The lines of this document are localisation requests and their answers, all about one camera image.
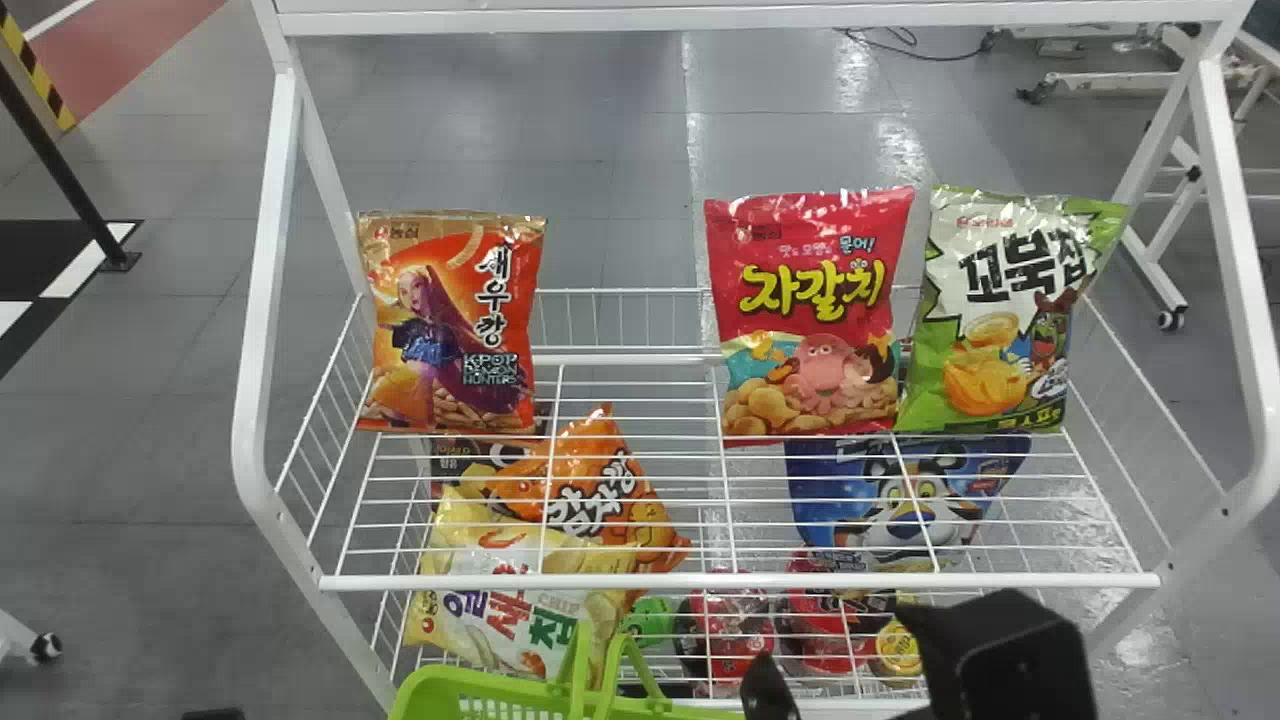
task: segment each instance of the chip bag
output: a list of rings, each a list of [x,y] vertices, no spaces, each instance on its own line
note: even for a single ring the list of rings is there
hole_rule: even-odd
[[[444,486],[457,488],[463,497],[484,498],[484,480],[494,473],[531,455],[540,438],[547,437],[552,407],[549,402],[534,405],[538,420],[534,434],[483,439],[480,436],[436,436],[431,438],[431,498],[439,500]]]
[[[846,573],[932,571],[929,547],[959,557],[946,548],[973,541],[1030,448],[1027,433],[787,441],[796,529],[815,562]]]
[[[358,427],[534,430],[529,314],[544,218],[361,213],[378,328]]]
[[[547,456],[552,447],[544,441],[531,457],[481,480],[480,492],[495,510],[513,518],[541,523],[545,516],[548,525],[572,537],[640,546],[636,571],[667,573],[685,560],[690,542],[671,527],[667,509],[631,457],[612,415],[613,407],[604,404],[559,432],[550,489]]]
[[[895,429],[1050,430],[1066,406],[1071,306],[1125,206],[938,186]]]
[[[726,446],[888,429],[890,291],[910,187],[708,200]]]
[[[503,518],[484,503],[444,488],[426,550],[424,575],[543,573],[632,573],[635,553],[553,529]],[[413,593],[404,644],[434,644],[476,667],[554,678],[571,655],[573,630],[590,638],[590,683],[618,620],[627,612],[623,591],[422,591]]]

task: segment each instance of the saeukkang snack bag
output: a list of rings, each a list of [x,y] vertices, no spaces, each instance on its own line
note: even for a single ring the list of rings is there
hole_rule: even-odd
[[[534,430],[529,314],[544,218],[362,213],[376,309],[362,429]]]

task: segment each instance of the green basket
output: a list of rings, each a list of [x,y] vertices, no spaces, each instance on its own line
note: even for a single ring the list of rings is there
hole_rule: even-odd
[[[623,652],[649,697],[618,697]],[[421,667],[396,693],[388,720],[744,720],[741,712],[672,703],[658,689],[628,633],[618,633],[609,642],[604,687],[599,691],[586,689],[586,635],[575,634],[573,655],[550,683],[451,665]]]

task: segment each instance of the green basket handle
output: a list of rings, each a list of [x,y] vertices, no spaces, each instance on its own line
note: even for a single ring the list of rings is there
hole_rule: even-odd
[[[562,689],[568,689],[567,720],[584,720],[590,639],[585,633],[580,633],[575,628],[572,646],[573,653],[561,665],[556,675],[556,684]],[[609,641],[609,650],[604,653],[604,670],[599,692],[600,700],[595,706],[595,720],[607,720],[609,710],[613,707],[613,701],[618,697],[618,670],[622,666],[623,652],[631,660],[631,666],[635,669],[636,675],[640,676],[640,684],[644,685],[648,693],[645,703],[649,706],[649,710],[653,711],[654,716],[671,712],[671,700],[662,694],[658,680],[653,678],[653,671],[649,670],[649,665],[644,661],[644,655],[640,653],[640,647],[636,646],[635,638],[630,633],[614,633],[613,639]]]

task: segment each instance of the black pole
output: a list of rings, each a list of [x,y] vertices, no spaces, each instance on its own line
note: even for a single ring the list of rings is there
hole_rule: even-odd
[[[72,173],[70,165],[67,164],[63,154],[58,151],[58,145],[45,133],[44,126],[40,124],[40,118],[27,105],[27,99],[18,87],[17,81],[3,68],[0,68],[0,99],[4,100],[5,109],[9,110],[14,122],[18,123],[22,135],[27,136],[27,142],[31,143],[36,155],[40,156],[40,161],[45,164],[49,174],[54,176],[54,182],[61,188],[63,195],[67,196],[67,201],[72,204],[76,214],[81,217],[90,233],[93,234],[93,240],[97,241],[97,246],[106,255],[106,260],[100,269],[125,272],[132,268],[138,261],[140,254],[120,250],[120,245],[115,242],[115,237],[111,236],[111,231],[106,227],[106,220],[102,219],[97,208],[93,206],[93,201],[90,200],[88,193],[84,192],[79,181],[76,179],[76,174]]]

